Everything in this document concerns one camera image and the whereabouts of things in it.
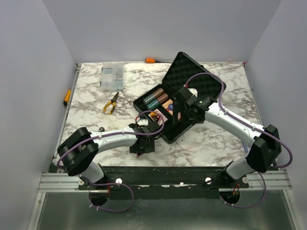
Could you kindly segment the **red playing card deck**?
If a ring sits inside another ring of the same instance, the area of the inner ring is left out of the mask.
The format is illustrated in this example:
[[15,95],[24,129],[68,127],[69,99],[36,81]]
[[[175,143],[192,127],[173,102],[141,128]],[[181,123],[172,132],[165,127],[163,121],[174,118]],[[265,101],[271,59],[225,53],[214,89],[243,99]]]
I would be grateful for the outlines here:
[[160,116],[160,120],[157,122],[160,126],[168,120],[167,117],[159,109],[155,109],[154,112],[150,112],[150,114],[157,114]]

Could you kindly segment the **orange screwdriver at back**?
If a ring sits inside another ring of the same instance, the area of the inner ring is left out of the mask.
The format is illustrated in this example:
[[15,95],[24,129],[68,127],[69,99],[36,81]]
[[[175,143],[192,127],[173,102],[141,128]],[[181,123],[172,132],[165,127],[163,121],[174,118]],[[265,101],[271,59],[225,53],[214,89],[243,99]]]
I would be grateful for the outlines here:
[[167,62],[167,61],[160,61],[154,58],[146,58],[145,59],[145,63],[147,64],[153,64],[153,63],[171,63],[171,62]]

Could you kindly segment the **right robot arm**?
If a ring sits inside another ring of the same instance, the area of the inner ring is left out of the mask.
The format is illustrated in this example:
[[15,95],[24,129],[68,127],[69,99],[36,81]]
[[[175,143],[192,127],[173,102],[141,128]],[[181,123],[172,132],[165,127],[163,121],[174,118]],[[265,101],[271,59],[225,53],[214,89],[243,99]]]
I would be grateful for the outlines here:
[[208,121],[239,138],[249,148],[247,156],[230,162],[221,175],[223,186],[230,188],[242,176],[266,172],[281,153],[278,129],[273,125],[261,127],[227,111],[216,99],[205,96],[183,98],[176,96],[173,104],[173,122],[202,123]]

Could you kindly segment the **brown chip stack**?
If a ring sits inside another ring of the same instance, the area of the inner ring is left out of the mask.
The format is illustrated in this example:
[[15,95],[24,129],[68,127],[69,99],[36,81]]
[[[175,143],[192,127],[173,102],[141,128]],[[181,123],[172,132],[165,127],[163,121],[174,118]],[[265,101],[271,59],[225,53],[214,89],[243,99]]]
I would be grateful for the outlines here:
[[155,99],[160,97],[163,94],[164,94],[164,90],[162,88],[159,88],[155,92],[153,92],[153,96]]
[[164,93],[164,94],[162,94],[161,96],[159,96],[159,97],[157,98],[157,100],[158,100],[158,102],[159,102],[160,104],[162,104],[162,103],[165,102],[168,98],[169,98],[168,94]]

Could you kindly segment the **brown chip stack front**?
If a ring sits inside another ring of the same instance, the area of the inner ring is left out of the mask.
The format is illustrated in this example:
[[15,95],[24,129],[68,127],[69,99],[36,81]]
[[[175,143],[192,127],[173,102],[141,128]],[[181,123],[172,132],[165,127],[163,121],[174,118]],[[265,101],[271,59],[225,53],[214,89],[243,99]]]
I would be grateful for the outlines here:
[[162,103],[165,102],[168,98],[169,98],[168,94],[164,93],[164,94],[162,94],[161,96],[159,96],[159,97],[157,98],[157,100],[158,100],[158,102],[159,102],[160,104],[162,104]]

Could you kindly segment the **yellow handled pliers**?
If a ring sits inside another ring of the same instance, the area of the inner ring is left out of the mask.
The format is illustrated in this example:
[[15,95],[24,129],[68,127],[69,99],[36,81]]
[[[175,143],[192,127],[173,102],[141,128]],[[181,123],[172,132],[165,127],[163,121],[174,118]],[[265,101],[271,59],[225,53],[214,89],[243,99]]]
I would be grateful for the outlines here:
[[108,111],[108,113],[111,115],[113,114],[115,107],[116,107],[116,102],[119,96],[119,92],[117,92],[113,98],[104,106],[103,108],[103,113],[106,113]]

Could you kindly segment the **green chip stack rear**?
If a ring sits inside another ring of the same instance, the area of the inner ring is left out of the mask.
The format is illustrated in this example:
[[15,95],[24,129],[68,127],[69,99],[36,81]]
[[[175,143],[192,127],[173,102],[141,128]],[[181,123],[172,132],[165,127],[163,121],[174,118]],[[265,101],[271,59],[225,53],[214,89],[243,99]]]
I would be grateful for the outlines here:
[[146,98],[143,99],[143,103],[145,105],[150,104],[152,101],[154,101],[156,99],[156,96],[154,94],[150,94],[148,95]]

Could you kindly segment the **white poker chip stack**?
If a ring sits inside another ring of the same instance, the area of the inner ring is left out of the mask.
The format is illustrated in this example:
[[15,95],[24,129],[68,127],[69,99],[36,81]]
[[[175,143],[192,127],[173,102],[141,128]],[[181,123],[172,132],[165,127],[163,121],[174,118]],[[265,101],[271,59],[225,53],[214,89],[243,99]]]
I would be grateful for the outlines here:
[[178,119],[178,121],[181,120],[181,113],[180,112],[177,114],[177,119]]

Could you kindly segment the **green chip stack front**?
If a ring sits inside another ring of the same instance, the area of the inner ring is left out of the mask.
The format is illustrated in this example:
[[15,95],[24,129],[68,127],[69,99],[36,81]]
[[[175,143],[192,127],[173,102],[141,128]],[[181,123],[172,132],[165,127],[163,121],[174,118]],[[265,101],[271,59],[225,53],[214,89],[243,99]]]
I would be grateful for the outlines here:
[[154,101],[150,102],[150,103],[147,105],[147,109],[153,111],[153,110],[155,110],[159,105],[160,105],[160,102],[159,102],[157,99],[155,99]]

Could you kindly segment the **green chip stack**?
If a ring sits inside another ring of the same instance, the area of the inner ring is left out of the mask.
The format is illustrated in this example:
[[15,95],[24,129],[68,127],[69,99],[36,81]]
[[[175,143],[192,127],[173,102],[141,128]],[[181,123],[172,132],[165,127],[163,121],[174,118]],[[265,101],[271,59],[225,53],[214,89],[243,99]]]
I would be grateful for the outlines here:
[[155,110],[159,105],[160,105],[160,102],[159,102],[157,99],[155,99],[154,101],[150,102],[150,103],[147,105],[147,109],[153,111],[153,110]]
[[156,99],[156,96],[154,94],[150,94],[148,95],[146,98],[143,99],[143,103],[145,105],[150,104],[152,101],[154,101]]

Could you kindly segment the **black poker set case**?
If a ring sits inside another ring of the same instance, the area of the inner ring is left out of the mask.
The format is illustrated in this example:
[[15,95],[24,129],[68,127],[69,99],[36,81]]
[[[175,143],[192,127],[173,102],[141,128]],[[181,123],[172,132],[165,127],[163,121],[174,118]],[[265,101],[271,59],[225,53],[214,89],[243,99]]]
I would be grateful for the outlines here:
[[145,98],[158,89],[163,89],[175,103],[175,116],[163,107],[157,106],[159,113],[166,118],[162,138],[167,143],[173,143],[194,124],[203,123],[205,112],[210,105],[217,102],[226,84],[205,69],[201,64],[184,52],[178,52],[171,66],[157,86],[152,87],[133,101],[138,112],[149,110]]

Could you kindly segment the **brown chip stack rear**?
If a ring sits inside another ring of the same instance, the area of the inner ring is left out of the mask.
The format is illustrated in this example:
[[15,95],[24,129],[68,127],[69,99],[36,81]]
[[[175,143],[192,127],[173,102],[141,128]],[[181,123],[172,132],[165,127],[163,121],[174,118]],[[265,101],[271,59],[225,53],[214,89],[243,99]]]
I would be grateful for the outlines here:
[[164,94],[164,90],[162,88],[159,88],[155,92],[153,92],[153,96],[155,99],[160,97],[163,94]]

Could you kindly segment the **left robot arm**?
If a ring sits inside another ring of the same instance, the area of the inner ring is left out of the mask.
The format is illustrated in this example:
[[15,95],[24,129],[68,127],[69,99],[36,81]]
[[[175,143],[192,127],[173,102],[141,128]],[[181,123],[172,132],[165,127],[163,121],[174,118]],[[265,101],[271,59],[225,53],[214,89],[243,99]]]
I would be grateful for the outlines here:
[[150,133],[149,126],[130,124],[108,132],[90,132],[87,128],[77,129],[57,149],[57,166],[62,166],[69,176],[80,175],[95,189],[106,185],[105,172],[94,157],[103,151],[119,147],[130,147],[137,153],[147,151],[147,144],[154,142],[156,132]]

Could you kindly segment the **blue small blind button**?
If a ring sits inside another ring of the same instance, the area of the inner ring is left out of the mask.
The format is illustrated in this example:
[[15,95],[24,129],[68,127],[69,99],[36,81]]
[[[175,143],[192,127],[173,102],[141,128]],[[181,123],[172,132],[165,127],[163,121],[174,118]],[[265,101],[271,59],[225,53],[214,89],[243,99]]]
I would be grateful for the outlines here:
[[168,110],[173,111],[173,104],[170,103],[167,108],[168,108]]

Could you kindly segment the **blue red pen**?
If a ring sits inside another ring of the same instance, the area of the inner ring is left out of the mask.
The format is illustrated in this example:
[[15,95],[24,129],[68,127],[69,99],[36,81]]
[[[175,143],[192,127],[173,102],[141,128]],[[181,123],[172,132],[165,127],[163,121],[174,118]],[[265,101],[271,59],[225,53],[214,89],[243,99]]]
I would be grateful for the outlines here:
[[242,146],[243,146],[244,152],[248,153],[248,147],[244,142],[242,142]]

